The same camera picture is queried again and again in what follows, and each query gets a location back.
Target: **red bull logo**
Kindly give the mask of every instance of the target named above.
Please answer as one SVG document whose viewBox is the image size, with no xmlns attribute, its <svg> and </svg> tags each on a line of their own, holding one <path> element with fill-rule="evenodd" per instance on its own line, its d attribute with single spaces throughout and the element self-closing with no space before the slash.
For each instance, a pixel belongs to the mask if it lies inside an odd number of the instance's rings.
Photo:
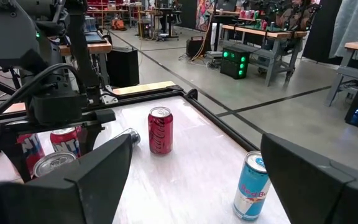
<svg viewBox="0 0 358 224">
<path fill-rule="evenodd" d="M 246 193 L 246 196 L 247 196 L 250 200 L 252 200 L 252 201 L 254 201 L 253 198 L 255 198 L 257 201 L 263 200 L 263 198 L 264 198 L 264 197 L 266 196 L 266 194 L 267 194 L 267 192 L 263 192 L 263 191 L 260 191 L 260 192 L 252 192 L 252 191 L 250 191 L 249 189 L 247 189 L 247 186 L 246 186 L 245 184 L 242 184 L 242 185 L 241 185 L 241 190 L 242 190 L 243 192 L 245 192 L 245 193 Z"/>
</svg>

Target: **concrete floor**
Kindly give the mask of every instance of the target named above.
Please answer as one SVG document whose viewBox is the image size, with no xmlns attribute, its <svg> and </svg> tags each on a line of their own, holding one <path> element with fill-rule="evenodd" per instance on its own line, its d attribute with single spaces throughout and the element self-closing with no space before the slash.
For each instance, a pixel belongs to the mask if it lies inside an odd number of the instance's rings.
<svg viewBox="0 0 358 224">
<path fill-rule="evenodd" d="M 166 42 L 140 41 L 133 29 L 114 31 L 113 46 L 139 50 L 140 84 L 170 80 L 186 91 L 198 89 L 205 107 L 256 146 L 260 146 L 262 133 L 273 133 L 358 169 L 358 128 L 344 122 L 348 102 L 339 94 L 332 107 L 323 105 L 336 74 L 334 69 L 298 59 L 288 84 L 282 74 L 266 87 L 253 65 L 247 78 L 234 80 L 207 68 L 200 60 L 196 65 L 179 61 L 186 40 L 203 34 L 178 31 L 182 32 L 179 40 Z"/>
</svg>

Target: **person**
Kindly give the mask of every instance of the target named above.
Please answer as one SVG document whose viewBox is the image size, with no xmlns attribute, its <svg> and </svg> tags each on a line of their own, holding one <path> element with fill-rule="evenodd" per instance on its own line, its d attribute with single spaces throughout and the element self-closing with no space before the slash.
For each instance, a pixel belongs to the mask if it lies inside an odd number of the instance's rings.
<svg viewBox="0 0 358 224">
<path fill-rule="evenodd" d="M 310 5 L 311 0 L 292 0 L 293 6 L 308 6 Z M 290 29 L 295 27 L 298 23 L 298 21 L 301 19 L 302 16 L 301 12 L 293 13 L 294 7 L 287 9 L 282 15 L 276 14 L 276 26 L 279 28 L 284 28 L 285 24 L 289 22 Z M 300 23 L 300 30 L 306 30 L 307 22 L 309 21 L 310 13 L 309 10 L 305 10 L 303 13 L 303 17 L 301 19 Z M 261 48 L 265 50 L 272 50 L 274 46 L 274 40 L 273 39 L 267 39 L 262 44 Z M 287 40 L 282 41 L 281 46 L 282 49 L 287 47 Z M 265 66 L 269 66 L 270 60 L 266 58 L 259 57 L 258 61 Z M 258 72 L 261 74 L 264 74 L 267 72 L 264 68 L 258 68 Z"/>
<path fill-rule="evenodd" d="M 176 9 L 179 6 L 179 0 L 174 0 L 172 3 L 172 6 L 174 9 Z M 171 15 L 168 16 L 162 16 L 160 18 L 160 22 L 161 22 L 161 32 L 163 34 L 167 33 L 167 18 L 168 18 L 168 22 L 171 22 L 173 17 Z"/>
</svg>

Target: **blue and silver can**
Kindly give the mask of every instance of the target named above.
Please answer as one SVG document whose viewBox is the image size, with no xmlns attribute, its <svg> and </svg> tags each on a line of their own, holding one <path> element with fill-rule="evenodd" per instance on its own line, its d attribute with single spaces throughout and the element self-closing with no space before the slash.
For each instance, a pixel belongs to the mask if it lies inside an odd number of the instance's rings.
<svg viewBox="0 0 358 224">
<path fill-rule="evenodd" d="M 248 152 L 234 197 L 234 213 L 243 220 L 257 219 L 270 184 L 261 153 Z"/>
</svg>

